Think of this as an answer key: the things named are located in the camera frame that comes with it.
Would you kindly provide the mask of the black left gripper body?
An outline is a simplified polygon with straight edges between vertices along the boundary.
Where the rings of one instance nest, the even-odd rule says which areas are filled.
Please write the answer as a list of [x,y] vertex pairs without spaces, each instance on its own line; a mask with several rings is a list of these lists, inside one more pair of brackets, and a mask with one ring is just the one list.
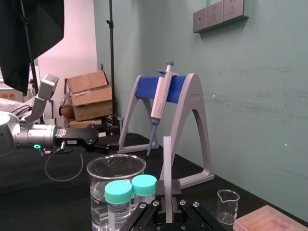
[[98,141],[99,131],[96,127],[87,128],[61,128],[54,135],[54,146],[82,147],[93,151]]

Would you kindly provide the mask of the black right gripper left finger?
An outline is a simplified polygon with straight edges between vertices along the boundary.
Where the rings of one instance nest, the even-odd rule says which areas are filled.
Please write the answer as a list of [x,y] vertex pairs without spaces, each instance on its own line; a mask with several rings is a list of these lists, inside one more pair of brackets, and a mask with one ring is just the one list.
[[166,202],[164,181],[155,184],[155,198],[149,203],[140,202],[120,231],[165,231]]

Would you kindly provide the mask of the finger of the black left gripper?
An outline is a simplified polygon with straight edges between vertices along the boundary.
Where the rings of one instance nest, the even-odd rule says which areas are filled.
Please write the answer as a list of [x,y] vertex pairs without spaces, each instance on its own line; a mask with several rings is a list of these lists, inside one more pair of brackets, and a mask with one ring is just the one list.
[[98,126],[99,136],[112,136],[120,134],[118,126]]
[[94,152],[101,153],[101,154],[109,154],[110,152],[117,152],[119,150],[118,143],[111,143],[111,144],[95,144],[94,145]]

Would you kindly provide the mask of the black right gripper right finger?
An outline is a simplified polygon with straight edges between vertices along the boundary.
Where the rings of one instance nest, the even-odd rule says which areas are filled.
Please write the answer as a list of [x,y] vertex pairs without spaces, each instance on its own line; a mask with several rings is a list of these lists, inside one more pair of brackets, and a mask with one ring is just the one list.
[[172,181],[173,231],[217,231],[218,223],[199,201],[187,201],[182,197],[178,180]]

